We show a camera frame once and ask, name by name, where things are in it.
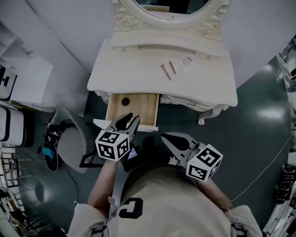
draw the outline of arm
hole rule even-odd
[[[198,189],[210,199],[217,207],[224,212],[228,212],[228,209],[233,209],[233,205],[229,198],[218,188],[218,186],[209,179],[206,182],[197,181]]]
[[[108,197],[112,196],[118,162],[106,160],[99,177],[88,198],[88,205],[98,209],[108,217],[110,204]]]

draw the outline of gray floor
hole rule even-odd
[[[153,136],[156,144],[164,146],[160,134],[168,131],[188,133],[197,141],[210,143],[223,155],[223,162],[213,176],[213,180],[230,198],[240,194],[273,160],[290,136],[290,116],[284,82],[278,78],[279,69],[275,59],[271,60],[249,81],[238,88],[238,106],[229,108],[218,117],[197,124],[199,113],[184,106],[159,106],[157,125],[159,133],[138,132],[133,143],[141,145],[147,136]],[[90,93],[84,119],[104,119],[107,105],[95,93]],[[25,204],[48,221],[68,229],[73,211],[73,201],[77,199],[73,180],[64,165],[51,172],[37,155],[37,147],[42,143],[42,124],[50,114],[36,114],[34,145],[21,148],[19,152],[34,159],[29,171],[31,178],[22,179]],[[254,182],[234,205],[248,205],[260,227],[267,222],[275,202],[271,196],[276,185],[281,165],[287,161],[289,143],[275,162]],[[79,189],[79,201],[84,203],[100,172],[99,168],[89,168],[80,174],[68,167]]]

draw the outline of white vanity table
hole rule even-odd
[[[204,112],[200,125],[237,105],[230,55],[220,41],[219,16],[228,1],[209,0],[191,15],[148,12],[135,0],[112,3],[117,8],[114,34],[100,49],[88,90],[106,103],[111,93],[161,94],[160,103]],[[190,63],[181,65],[187,57]]]

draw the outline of wooden drawer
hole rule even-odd
[[[126,106],[122,105],[122,101],[125,98],[129,99],[129,104]],[[94,119],[93,122],[102,129],[105,129],[113,119],[132,112],[133,118],[139,115],[141,119],[138,131],[158,131],[158,127],[156,127],[158,103],[159,94],[111,94],[106,119]]]

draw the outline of pink pen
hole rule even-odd
[[[165,65],[162,64],[160,67],[161,67],[162,70],[165,72],[165,74],[166,74],[166,76],[168,77],[168,79],[171,81],[172,79],[171,79],[170,75],[168,74],[168,72],[167,72],[167,70],[166,70],[166,68],[165,68]]]
[[[172,61],[168,61],[168,62],[169,62],[170,65],[171,65],[171,68],[172,68],[172,70],[173,70],[173,73],[176,74],[176,71],[175,71],[175,68],[174,68],[174,65],[173,65]]]

